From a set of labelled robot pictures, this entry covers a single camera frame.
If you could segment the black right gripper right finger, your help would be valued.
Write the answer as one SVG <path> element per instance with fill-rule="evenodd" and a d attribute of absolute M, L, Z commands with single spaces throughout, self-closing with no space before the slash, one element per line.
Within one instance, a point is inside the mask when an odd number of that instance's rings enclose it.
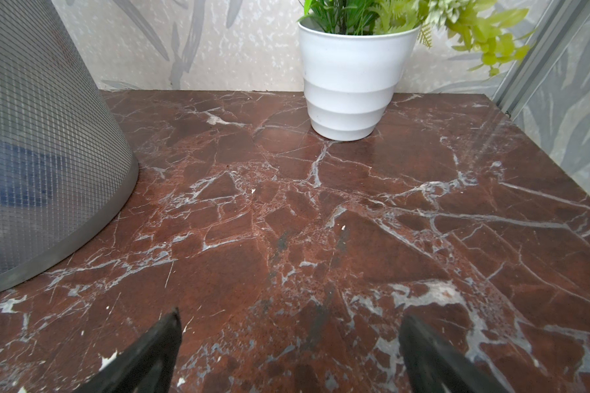
<path fill-rule="evenodd" d="M 506 391 L 414 315 L 404 317 L 398 340 L 414 392 Z"/>

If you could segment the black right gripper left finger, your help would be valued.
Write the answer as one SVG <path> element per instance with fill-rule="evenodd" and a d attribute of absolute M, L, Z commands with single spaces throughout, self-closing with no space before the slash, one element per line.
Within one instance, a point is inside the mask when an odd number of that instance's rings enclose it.
<path fill-rule="evenodd" d="M 182 342 L 180 311 L 174 308 L 77 392 L 167 392 Z"/>

